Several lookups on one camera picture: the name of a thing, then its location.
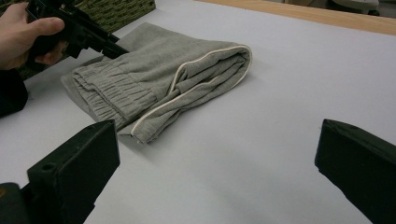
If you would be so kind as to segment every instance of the fabric fold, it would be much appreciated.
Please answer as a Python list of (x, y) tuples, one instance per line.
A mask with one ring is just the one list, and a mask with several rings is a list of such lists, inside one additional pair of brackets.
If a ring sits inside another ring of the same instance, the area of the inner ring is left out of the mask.
[(118, 44), (130, 53), (84, 64), (62, 77), (70, 97), (119, 134), (155, 139), (178, 115), (229, 91), (247, 74), (249, 47), (208, 41), (144, 23)]

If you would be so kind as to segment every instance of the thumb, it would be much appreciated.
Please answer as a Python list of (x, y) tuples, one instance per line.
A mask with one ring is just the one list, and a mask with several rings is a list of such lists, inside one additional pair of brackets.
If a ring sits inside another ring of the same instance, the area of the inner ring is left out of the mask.
[(64, 21), (56, 17), (43, 18), (29, 23), (29, 30), (35, 37), (40, 35), (55, 35), (64, 28)]

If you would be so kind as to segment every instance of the floor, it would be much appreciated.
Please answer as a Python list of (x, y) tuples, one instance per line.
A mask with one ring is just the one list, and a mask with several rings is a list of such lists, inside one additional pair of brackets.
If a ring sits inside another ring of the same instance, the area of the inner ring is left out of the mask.
[[(313, 0), (311, 4), (309, 4), (309, 7), (318, 7), (318, 8), (326, 8), (330, 10), (367, 14), (367, 11), (342, 7), (340, 5), (335, 4), (331, 0)], [(396, 1), (394, 0), (380, 1), (378, 12), (380, 17), (396, 18)]]

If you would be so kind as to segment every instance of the tabletop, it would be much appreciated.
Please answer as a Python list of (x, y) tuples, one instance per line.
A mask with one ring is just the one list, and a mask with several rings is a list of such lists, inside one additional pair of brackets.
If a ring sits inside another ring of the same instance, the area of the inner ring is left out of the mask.
[[(150, 22), (245, 44), (253, 63), (155, 141), (120, 137), (121, 165), (85, 223), (370, 223), (314, 158), (324, 119), (396, 144), (396, 38), (191, 0), (156, 4), (115, 35)], [(29, 167), (94, 123), (60, 77), (98, 55), (85, 50), (25, 81), (26, 107), (0, 119), (1, 183), (26, 185)]]

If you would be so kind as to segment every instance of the person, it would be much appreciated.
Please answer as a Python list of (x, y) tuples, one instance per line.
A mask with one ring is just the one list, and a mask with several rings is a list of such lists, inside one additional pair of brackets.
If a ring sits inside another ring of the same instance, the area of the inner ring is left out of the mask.
[[(29, 49), (41, 35), (55, 35), (62, 31), (59, 18), (43, 18), (28, 22), (28, 3), (13, 4), (0, 17), (0, 117), (22, 110), (27, 90), (15, 68), (26, 63)], [(63, 56), (64, 42), (50, 52), (35, 57), (37, 63), (53, 65)]]

